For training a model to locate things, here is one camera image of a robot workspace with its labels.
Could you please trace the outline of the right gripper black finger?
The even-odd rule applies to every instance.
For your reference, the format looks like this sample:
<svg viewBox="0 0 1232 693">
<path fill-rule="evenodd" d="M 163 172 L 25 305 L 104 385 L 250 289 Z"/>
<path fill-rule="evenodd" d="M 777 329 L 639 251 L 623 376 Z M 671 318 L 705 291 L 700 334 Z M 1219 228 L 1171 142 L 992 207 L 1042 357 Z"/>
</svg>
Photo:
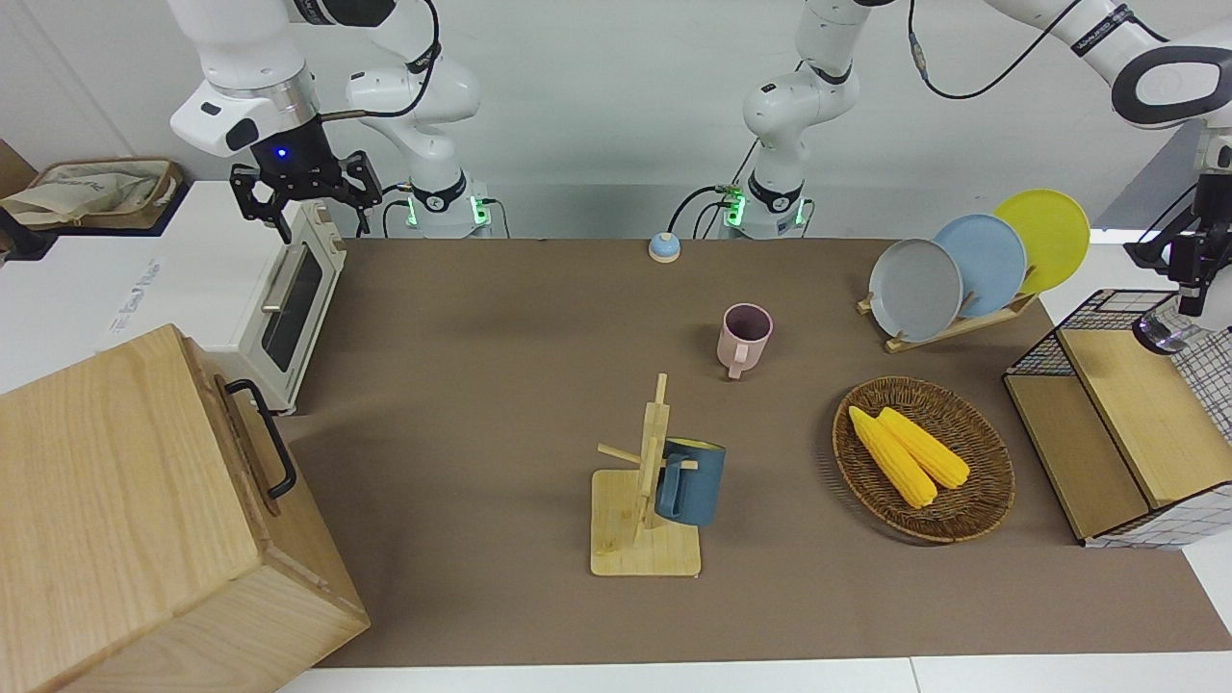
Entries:
<svg viewBox="0 0 1232 693">
<path fill-rule="evenodd" d="M 363 150 L 356 150 L 346 158 L 338 159 L 336 163 L 340 181 L 335 200 L 354 210 L 357 219 L 355 237 L 362 238 L 371 233 L 370 210 L 383 200 L 381 182 L 375 176 L 370 157 Z"/>
<path fill-rule="evenodd" d="M 259 200 L 255 190 L 257 184 L 262 181 L 260 174 L 257 166 L 246 166 L 246 164 L 230 166 L 229 182 L 239 211 L 245 219 L 260 219 L 266 227 L 277 231 L 283 244 L 291 244 L 292 232 L 283 216 L 290 199 L 281 189 L 274 187 L 269 199 Z"/>
</svg>

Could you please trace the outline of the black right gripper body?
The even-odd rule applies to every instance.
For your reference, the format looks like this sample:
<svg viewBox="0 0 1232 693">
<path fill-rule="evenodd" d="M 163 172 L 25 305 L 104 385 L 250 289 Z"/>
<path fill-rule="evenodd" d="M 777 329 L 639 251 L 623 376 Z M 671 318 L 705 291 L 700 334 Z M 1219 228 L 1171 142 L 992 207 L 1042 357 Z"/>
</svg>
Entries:
<svg viewBox="0 0 1232 693">
<path fill-rule="evenodd" d="M 339 182 L 339 164 L 333 154 L 322 115 L 294 129 L 274 133 L 249 148 L 259 168 L 259 180 L 270 189 L 292 186 L 308 190 L 314 184 Z"/>
</svg>

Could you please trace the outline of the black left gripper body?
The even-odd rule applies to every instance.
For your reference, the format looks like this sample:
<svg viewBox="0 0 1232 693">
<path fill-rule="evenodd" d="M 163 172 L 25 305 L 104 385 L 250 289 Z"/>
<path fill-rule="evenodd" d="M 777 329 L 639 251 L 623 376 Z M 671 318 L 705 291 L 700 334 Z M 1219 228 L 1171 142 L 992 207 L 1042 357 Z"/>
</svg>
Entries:
<svg viewBox="0 0 1232 693">
<path fill-rule="evenodd" d="M 1206 286 L 1230 260 L 1231 179 L 1200 178 L 1195 199 L 1170 219 L 1168 279 Z"/>
</svg>

